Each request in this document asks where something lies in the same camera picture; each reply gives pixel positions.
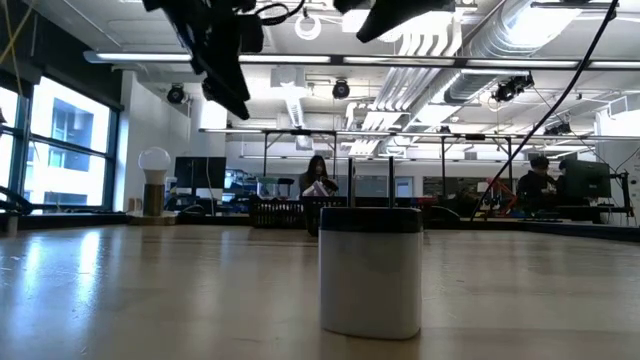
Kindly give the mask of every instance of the table surface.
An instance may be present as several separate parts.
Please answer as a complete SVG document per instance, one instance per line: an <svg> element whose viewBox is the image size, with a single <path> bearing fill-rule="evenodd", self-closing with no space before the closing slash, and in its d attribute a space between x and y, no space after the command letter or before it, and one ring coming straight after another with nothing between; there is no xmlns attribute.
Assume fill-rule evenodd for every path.
<svg viewBox="0 0 640 360"><path fill-rule="evenodd" d="M424 245L422 332L390 342L320 329L305 231L0 238L0 359L638 359L639 247L492 231Z"/></svg>

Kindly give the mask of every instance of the overhead rail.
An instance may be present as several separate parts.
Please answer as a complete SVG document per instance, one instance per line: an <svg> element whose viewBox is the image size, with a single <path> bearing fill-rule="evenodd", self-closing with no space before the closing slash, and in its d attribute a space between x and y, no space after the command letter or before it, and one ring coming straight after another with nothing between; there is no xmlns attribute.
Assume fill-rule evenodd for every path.
<svg viewBox="0 0 640 360"><path fill-rule="evenodd" d="M434 139L464 139L467 141L484 141L485 139L524 139L526 134L482 134L482 133L421 133L392 131L341 131L321 129L207 129L200 128L202 133L215 134L289 134L289 135L327 135L351 137L388 137L408 136ZM532 140L592 140L592 141L640 141L640 136L599 136L599 135L533 135Z"/></svg>
<svg viewBox="0 0 640 360"><path fill-rule="evenodd" d="M188 64L186 53L106 53L85 51L85 59L92 64ZM255 54L240 55L242 65L323 65L367 67L413 67L471 70L547 70L575 71L580 59L545 58L472 58L451 56L383 56L383 55L327 55L327 54ZM640 71L638 59L595 59L586 71Z"/></svg>

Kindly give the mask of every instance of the black cable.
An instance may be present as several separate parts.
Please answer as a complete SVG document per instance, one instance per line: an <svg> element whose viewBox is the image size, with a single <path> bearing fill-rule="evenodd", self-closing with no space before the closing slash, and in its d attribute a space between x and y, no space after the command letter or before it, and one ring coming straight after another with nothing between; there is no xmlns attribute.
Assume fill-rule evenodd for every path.
<svg viewBox="0 0 640 360"><path fill-rule="evenodd" d="M553 107L551 109L549 109L549 112L547 112L545 114L545 116L542 117L542 119L536 124L536 126L534 126L533 129L531 129L531 132L529 134L527 134L527 136L524 138L522 143L520 143L518 148L516 148L516 151L514 151L513 154L511 154L511 157L509 158L509 160L502 166L500 171L498 171L498 174L496 174L496 176L493 177L493 180L491 180L491 183L489 184L489 187L482 194L482 197L480 198L480 201L478 201L478 204L476 204L475 209L473 209L473 213L471 214L470 221L473 221L473 219L475 218L476 214L478 213L478 210L480 209L480 206L481 206L482 202L484 201L484 199L487 197L487 194L489 193L489 189L491 189L493 187L493 185L495 185L496 181L500 178L502 173L504 173L504 171L509 167L509 165L513 162L515 157L522 150L522 148L527 144L527 142L531 139L531 137L536 133L536 131L538 131L538 129L540 129L540 127L542 127L542 125L544 125L544 123L551 117L551 115L553 115L556 112L558 107L560 107L560 105L564 102L564 100L567 98L567 96L569 96L569 93L571 92L571 89L573 89L573 87L578 82L578 79L580 79L580 75L582 75L582 72L589 65L589 60L591 59L591 55L593 54L593 52L596 49L596 46L600 42L600 38L602 37L602 34L604 34L604 31L607 29L607 25L609 24L609 21L611 19L613 19L613 15L615 14L615 11L616 11L616 6L618 6L618 1L619 0L612 0L611 1L611 5L609 6L609 10L607 10L607 14L604 17L604 20L602 21L602 24L600 25L600 28L598 29L598 32L596 33L595 37L593 38L593 41L591 42L591 45L589 46L589 49L587 49L587 53L584 55L584 58L580 62L580 65L578 66L578 69L576 70L576 73L573 75L573 78L569 82L569 85L567 86L565 91L562 93L562 95L560 96L558 101L553 105Z"/></svg>
<svg viewBox="0 0 640 360"><path fill-rule="evenodd" d="M633 152L633 154L631 154L631 155L627 158L627 160L625 160L624 162L622 162L622 164L618 165L618 167L617 167L613 172L615 172L616 174L618 174L618 170L620 170L620 168L621 168L621 167L623 167L623 166L624 166L624 164L628 163L628 162L629 162L629 160L631 160L631 159L635 156L635 154L637 154L637 153L638 153L638 151L640 151L640 146L636 149L636 151L634 151L634 152Z"/></svg>
<svg viewBox="0 0 640 360"><path fill-rule="evenodd" d="M538 94L538 96L540 97L540 99L542 99L542 102L544 102L549 109L552 109L551 105L549 104L549 102L542 96L542 94L540 94L540 92L538 92L538 89L536 89L536 87L533 87L533 90L536 92L536 94ZM553 115L555 117L557 117L558 119L560 119L560 115L558 115L555 111L553 112ZM598 155L598 153L593 150L591 148L591 146L589 146L586 142L584 142L584 140L582 139L582 137L578 134L575 133L575 131L571 130L571 133L578 138L578 140L582 143L582 145L586 146L587 148L589 148L589 151L593 153L593 155L595 155L596 158L598 158L598 160L602 161L603 163L607 164L607 166L609 166L609 169L611 169L613 171L614 174L618 174L618 172L611 167L611 165L609 165L609 163L607 163L600 155Z"/></svg>
<svg viewBox="0 0 640 360"><path fill-rule="evenodd" d="M296 6L295 9L293 9L292 11L289 11L289 8L287 7L287 5L282 4L282 3L275 3L275 4L269 4L261 9L259 9L258 11L256 11L256 15L259 15L260 13L267 11L269 9L273 9L276 7L280 7L283 8L287 11L286 14L283 15L279 15L279 16L274 16L271 18L266 18L266 19L262 19L262 25L263 26L275 26L275 25L280 25L283 22L287 21L288 18L292 17L293 15L297 14L298 12L300 12L300 10L302 10L304 3L306 0L300 0L300 3L298 4L298 6Z"/></svg>

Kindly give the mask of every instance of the black hair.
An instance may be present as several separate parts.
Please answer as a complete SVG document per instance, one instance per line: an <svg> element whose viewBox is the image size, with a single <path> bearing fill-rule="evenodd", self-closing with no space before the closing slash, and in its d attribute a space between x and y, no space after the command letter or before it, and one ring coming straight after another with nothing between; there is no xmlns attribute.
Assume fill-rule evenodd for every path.
<svg viewBox="0 0 640 360"><path fill-rule="evenodd" d="M548 169L549 168L549 159L546 156L538 156L535 159L532 159L530 162L531 167L534 169Z"/></svg>
<svg viewBox="0 0 640 360"><path fill-rule="evenodd" d="M322 164L322 174L323 177L328 178L327 174L327 165L324 163L324 158L320 155L315 155L309 161L309 167L307 168L307 179L314 179L316 177L316 165L320 162Z"/></svg>

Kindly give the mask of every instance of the lamp base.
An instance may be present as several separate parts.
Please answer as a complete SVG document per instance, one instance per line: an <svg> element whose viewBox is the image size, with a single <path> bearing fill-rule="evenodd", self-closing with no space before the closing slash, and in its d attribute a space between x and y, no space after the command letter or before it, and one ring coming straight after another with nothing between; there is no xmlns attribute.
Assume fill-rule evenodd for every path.
<svg viewBox="0 0 640 360"><path fill-rule="evenodd" d="M145 216L142 211L132 211L127 215L131 216L129 225L171 226L176 225L178 219L178 215L171 211L164 211L160 216Z"/></svg>
<svg viewBox="0 0 640 360"><path fill-rule="evenodd" d="M164 210L164 184L145 184L142 197L144 216L161 216Z"/></svg>

